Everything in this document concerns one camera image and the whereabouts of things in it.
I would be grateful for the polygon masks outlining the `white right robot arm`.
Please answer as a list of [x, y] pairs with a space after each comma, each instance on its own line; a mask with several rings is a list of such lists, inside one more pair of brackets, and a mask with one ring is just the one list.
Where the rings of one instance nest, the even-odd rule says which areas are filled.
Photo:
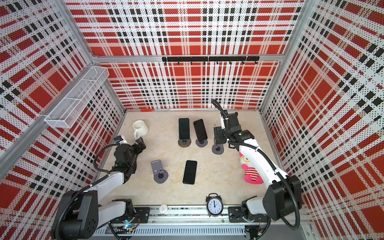
[[229, 144], [246, 157], [263, 180], [267, 191], [263, 197], [245, 201], [245, 216], [266, 215], [271, 220], [282, 220], [290, 229], [298, 230], [302, 208], [301, 182], [296, 176], [289, 176], [280, 169], [261, 149], [254, 135], [242, 130], [238, 113], [221, 112], [221, 126], [214, 127], [216, 144]]

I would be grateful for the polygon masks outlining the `grey phone stand front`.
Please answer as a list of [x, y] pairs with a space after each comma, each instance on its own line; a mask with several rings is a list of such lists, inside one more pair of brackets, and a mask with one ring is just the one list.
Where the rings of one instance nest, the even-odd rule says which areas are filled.
[[161, 160], [151, 162], [151, 168], [154, 175], [154, 181], [158, 184], [163, 184], [169, 177], [169, 173], [164, 170]]

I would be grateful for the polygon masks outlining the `black phone green edge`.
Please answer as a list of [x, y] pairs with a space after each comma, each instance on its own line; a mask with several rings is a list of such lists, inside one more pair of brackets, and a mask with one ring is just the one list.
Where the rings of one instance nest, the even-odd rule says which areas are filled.
[[190, 119], [189, 118], [179, 119], [179, 139], [180, 140], [190, 139]]

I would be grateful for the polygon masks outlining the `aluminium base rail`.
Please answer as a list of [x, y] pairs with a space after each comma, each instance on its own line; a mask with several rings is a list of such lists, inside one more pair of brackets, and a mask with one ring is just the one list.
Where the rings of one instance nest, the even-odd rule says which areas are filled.
[[141, 222], [136, 219], [114, 221], [110, 226], [101, 227], [95, 237], [113, 237], [134, 240], [149, 239], [180, 239], [182, 236], [212, 239], [214, 237], [241, 240], [316, 240], [312, 220], [306, 209], [301, 210], [301, 225], [296, 231], [289, 229], [283, 221], [269, 220], [265, 215], [256, 215], [252, 220], [241, 214], [240, 206], [225, 205], [218, 217], [209, 216], [203, 205], [169, 205], [166, 211], [160, 206], [136, 206]]

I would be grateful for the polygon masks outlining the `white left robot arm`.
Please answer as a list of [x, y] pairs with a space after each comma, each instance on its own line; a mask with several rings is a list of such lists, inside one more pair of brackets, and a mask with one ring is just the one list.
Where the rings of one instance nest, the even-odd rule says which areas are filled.
[[118, 199], [108, 205], [100, 205], [104, 197], [125, 184], [136, 172], [138, 155], [146, 149], [143, 138], [129, 145], [123, 136], [118, 136], [112, 145], [116, 148], [112, 169], [104, 170], [105, 176], [94, 183], [62, 196], [51, 228], [52, 239], [88, 239], [98, 228], [110, 224], [112, 220], [140, 219], [130, 199]]

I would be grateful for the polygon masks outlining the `black wall hook rail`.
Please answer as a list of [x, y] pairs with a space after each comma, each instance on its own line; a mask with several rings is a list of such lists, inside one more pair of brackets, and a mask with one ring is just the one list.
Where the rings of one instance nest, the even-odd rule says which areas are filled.
[[181, 63], [181, 62], [258, 62], [260, 60], [260, 56], [237, 56], [237, 57], [229, 57], [229, 56], [206, 56], [206, 57], [162, 57], [162, 61], [164, 63]]

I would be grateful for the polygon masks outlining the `grey phone stand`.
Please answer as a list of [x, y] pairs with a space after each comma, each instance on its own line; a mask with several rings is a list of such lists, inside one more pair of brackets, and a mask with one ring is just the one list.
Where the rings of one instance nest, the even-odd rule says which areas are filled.
[[199, 140], [196, 140], [196, 145], [199, 147], [199, 148], [204, 148], [206, 145], [208, 144], [208, 140], [203, 140], [203, 141], [199, 141]]
[[151, 168], [154, 175], [154, 181], [158, 184], [163, 184], [169, 177], [169, 173], [164, 170], [161, 160], [151, 162]]
[[219, 145], [213, 145], [212, 146], [212, 152], [215, 155], [222, 155], [224, 153], [224, 146], [222, 144]]

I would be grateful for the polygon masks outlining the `pink plush owl toy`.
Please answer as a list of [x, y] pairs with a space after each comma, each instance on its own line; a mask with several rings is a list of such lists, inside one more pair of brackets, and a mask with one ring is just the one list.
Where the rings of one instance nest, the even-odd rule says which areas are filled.
[[251, 162], [243, 154], [239, 153], [239, 156], [240, 156], [240, 163], [242, 165], [242, 169], [245, 171], [244, 173], [245, 182], [252, 185], [262, 185], [264, 181], [260, 177], [258, 171], [253, 167]]

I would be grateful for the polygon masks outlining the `grey phone stand middle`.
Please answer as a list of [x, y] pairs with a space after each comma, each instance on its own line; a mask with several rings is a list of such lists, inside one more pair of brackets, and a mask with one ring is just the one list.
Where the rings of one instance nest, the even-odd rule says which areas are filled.
[[203, 141], [199, 141], [199, 140], [196, 140], [196, 145], [199, 147], [199, 148], [204, 148], [206, 145], [208, 144], [208, 140], [203, 140]]

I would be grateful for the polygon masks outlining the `grey phone stand right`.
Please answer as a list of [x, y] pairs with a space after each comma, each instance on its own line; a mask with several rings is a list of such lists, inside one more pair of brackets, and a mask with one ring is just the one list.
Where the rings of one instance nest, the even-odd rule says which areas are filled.
[[224, 146], [222, 144], [219, 145], [213, 145], [212, 146], [212, 152], [215, 155], [222, 155], [224, 153]]

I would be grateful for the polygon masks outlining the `black phone purple edge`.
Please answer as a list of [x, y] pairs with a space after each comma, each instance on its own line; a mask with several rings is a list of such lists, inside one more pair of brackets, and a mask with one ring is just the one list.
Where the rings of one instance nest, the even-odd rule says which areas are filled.
[[206, 128], [205, 128], [205, 124], [204, 124], [203, 119], [194, 121], [194, 128], [195, 128], [197, 140], [199, 143], [202, 143], [208, 139], [208, 135], [206, 132]]

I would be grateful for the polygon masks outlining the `white round button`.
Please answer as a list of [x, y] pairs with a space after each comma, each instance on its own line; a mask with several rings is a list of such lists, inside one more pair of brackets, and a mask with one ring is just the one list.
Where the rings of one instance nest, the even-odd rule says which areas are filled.
[[160, 207], [159, 207], [159, 212], [160, 214], [164, 215], [167, 213], [169, 207], [167, 204], [161, 204]]

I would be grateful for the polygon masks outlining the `white ceramic mug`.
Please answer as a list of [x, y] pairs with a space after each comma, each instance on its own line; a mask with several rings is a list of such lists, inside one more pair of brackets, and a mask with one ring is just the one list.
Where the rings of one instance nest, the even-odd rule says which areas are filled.
[[140, 137], [145, 136], [149, 132], [149, 128], [146, 123], [142, 120], [135, 121], [133, 123], [134, 128], [134, 138], [137, 140]]

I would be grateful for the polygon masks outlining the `black alarm clock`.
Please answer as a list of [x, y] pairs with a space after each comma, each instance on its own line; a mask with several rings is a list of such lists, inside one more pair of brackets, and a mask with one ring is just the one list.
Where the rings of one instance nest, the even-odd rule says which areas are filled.
[[209, 217], [220, 216], [224, 210], [222, 197], [219, 196], [217, 193], [210, 193], [206, 197], [206, 209]]

